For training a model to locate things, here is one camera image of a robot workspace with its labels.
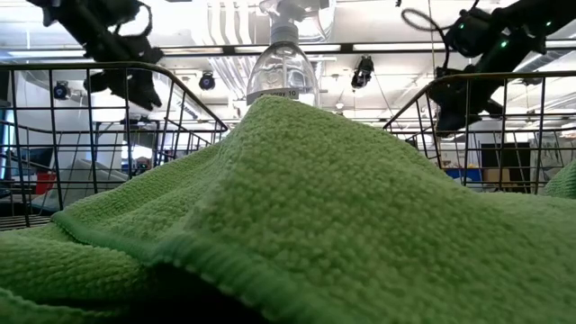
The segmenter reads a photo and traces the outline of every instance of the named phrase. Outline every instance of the green microfiber towel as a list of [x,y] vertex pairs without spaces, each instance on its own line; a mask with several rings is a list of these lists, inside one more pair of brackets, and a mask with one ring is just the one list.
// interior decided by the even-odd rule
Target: green microfiber towel
[[558,172],[546,187],[544,194],[553,197],[576,199],[576,160]]
[[0,234],[0,323],[574,323],[574,211],[264,97],[221,143]]

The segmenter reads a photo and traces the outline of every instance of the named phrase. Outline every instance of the wall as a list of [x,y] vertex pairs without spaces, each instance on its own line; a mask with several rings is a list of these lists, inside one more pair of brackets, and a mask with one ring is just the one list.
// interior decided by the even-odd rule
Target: wall
[[[4,110],[7,108],[8,96],[11,92],[10,73],[8,71],[0,71],[0,120],[9,122],[12,119],[12,112]],[[9,127],[0,124],[0,153],[4,153],[9,149],[6,145],[8,143],[8,136],[10,136]],[[4,179],[6,159],[0,156],[0,179]]]
[[[79,105],[75,101],[58,101],[55,100],[55,125],[57,131],[87,131],[88,124],[88,111],[86,108]],[[25,148],[34,149],[35,146],[46,146],[53,144],[52,138],[52,125],[50,114],[50,93],[48,90],[29,83],[25,80],[23,75],[16,76],[16,102],[17,108],[35,108],[32,110],[17,110],[17,118],[20,126],[27,126],[35,129],[40,129],[47,132],[39,132],[19,129],[20,143]],[[79,109],[66,109],[58,110],[58,108],[74,108]],[[57,144],[59,145],[82,145],[89,144],[89,136],[80,134],[64,134],[57,136]],[[59,148],[58,162],[59,166],[66,168],[70,166],[74,158],[89,158],[90,154],[86,154],[89,148]]]

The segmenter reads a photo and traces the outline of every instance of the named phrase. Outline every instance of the camera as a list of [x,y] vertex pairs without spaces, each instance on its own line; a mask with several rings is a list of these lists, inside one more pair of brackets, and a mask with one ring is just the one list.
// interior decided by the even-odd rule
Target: camera
[[500,30],[489,13],[473,8],[462,10],[460,18],[450,27],[445,38],[465,58],[475,58],[494,46]]
[[214,81],[214,76],[211,71],[206,71],[202,73],[202,77],[200,78],[200,82],[198,86],[202,90],[212,90],[216,86],[216,81]]
[[54,89],[52,89],[54,99],[68,100],[70,98],[70,88],[68,88],[68,81],[57,81]]
[[365,87],[372,78],[372,72],[374,72],[372,57],[362,56],[358,67],[354,70],[354,76],[352,76],[352,87],[354,89]]
[[[45,26],[58,22],[81,44],[84,57],[96,62],[144,62],[157,64],[164,52],[152,47],[152,10],[139,0],[27,0],[42,9]],[[135,20],[140,8],[148,12],[148,25],[140,34],[120,35],[124,23]],[[109,88],[112,95],[128,99],[148,111],[162,105],[154,88],[152,71],[146,69],[104,69],[89,76],[85,89],[89,94]],[[65,84],[54,88],[59,100],[67,99]]]

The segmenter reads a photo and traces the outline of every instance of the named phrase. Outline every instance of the ceiling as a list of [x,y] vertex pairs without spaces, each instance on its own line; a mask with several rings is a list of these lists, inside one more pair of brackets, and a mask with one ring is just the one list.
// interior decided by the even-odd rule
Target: ceiling
[[[146,1],[152,6],[154,12],[154,31],[150,40],[154,45],[161,47],[194,46],[199,45],[198,33],[206,32],[215,45],[223,45],[218,40],[227,44],[234,44],[226,34],[225,22],[221,23],[219,31],[202,25],[198,20],[198,5],[203,1],[194,0],[193,3],[167,3],[163,0]],[[449,25],[458,17],[458,12],[468,9],[471,0],[404,0],[402,8],[414,7],[424,12],[428,10],[439,25]],[[479,7],[492,10],[498,6],[505,6],[515,1],[512,0],[481,0]],[[389,118],[395,114],[418,90],[432,80],[434,66],[442,64],[444,53],[429,52],[401,52],[401,42],[430,42],[440,41],[437,34],[416,31],[401,20],[401,9],[395,7],[396,0],[338,0],[334,27],[329,42],[331,43],[392,43],[390,49],[399,49],[389,54],[372,55],[374,62],[375,77],[366,88],[353,92],[350,86],[352,71],[360,59],[359,54],[335,54],[325,55],[322,78],[320,79],[321,104],[323,109],[335,111],[337,104],[343,104],[343,114],[348,118],[358,119],[380,125],[376,122],[380,118]],[[227,4],[239,10],[241,5],[247,8],[247,21],[235,20],[234,29],[236,34],[241,28],[249,33],[253,44],[267,44],[269,42],[269,21],[267,16],[257,10],[255,0],[222,1],[209,0],[208,6],[219,7],[225,12]],[[130,26],[126,26],[124,32],[138,32],[143,27],[146,17],[137,19]],[[549,40],[571,40],[576,36],[576,23],[571,23]],[[41,10],[28,5],[23,0],[0,0],[0,51],[15,50],[41,50],[77,49],[77,44],[59,25],[44,28],[41,25]],[[536,55],[526,58],[535,62]],[[464,58],[453,53],[450,58],[451,68],[464,68],[473,60]],[[202,91],[198,84],[202,71],[211,70],[211,62],[208,58],[165,58],[161,65],[174,71],[183,78],[190,89],[209,105],[221,118],[235,119],[238,116],[230,90],[221,82],[220,76],[216,75],[216,87],[211,91]],[[567,53],[563,57],[541,64],[539,70],[573,70],[576,68],[576,54]],[[508,106],[516,112],[525,113],[534,109],[540,103],[539,86],[510,85],[508,87]],[[570,80],[555,79],[548,82],[548,90],[545,100],[553,102],[559,98],[573,95],[573,87]],[[502,101],[503,93],[498,91],[493,98]],[[556,107],[556,109],[571,109],[572,102]],[[405,117],[417,116],[415,109],[406,112]]]

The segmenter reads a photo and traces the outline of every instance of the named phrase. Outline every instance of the fluorescent light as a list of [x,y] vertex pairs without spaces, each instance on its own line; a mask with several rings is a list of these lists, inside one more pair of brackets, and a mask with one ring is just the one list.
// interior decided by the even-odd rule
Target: fluorescent light
[[380,120],[380,118],[348,118],[348,119],[355,122],[384,122]]
[[0,8],[35,8],[34,4],[26,1],[0,1]]
[[333,56],[313,56],[313,57],[308,57],[308,60],[310,62],[336,62],[337,59],[336,57]]
[[326,52],[326,51],[333,51],[338,52],[340,51],[340,45],[337,44],[321,44],[321,45],[300,45],[300,49],[307,52]]
[[547,40],[546,47],[565,48],[576,46],[576,40]]
[[267,46],[238,46],[235,51],[237,53],[262,53],[267,48]]
[[190,48],[190,49],[162,49],[167,55],[187,55],[187,54],[222,54],[224,51],[221,47],[209,48]]
[[82,58],[83,50],[13,50],[8,54],[18,58]]
[[174,74],[177,76],[200,75],[201,73],[202,73],[201,70],[192,68],[179,68],[177,70],[174,70]]
[[444,50],[446,47],[442,42],[435,42],[434,46],[429,43],[390,43],[390,44],[355,44],[353,51],[369,50]]

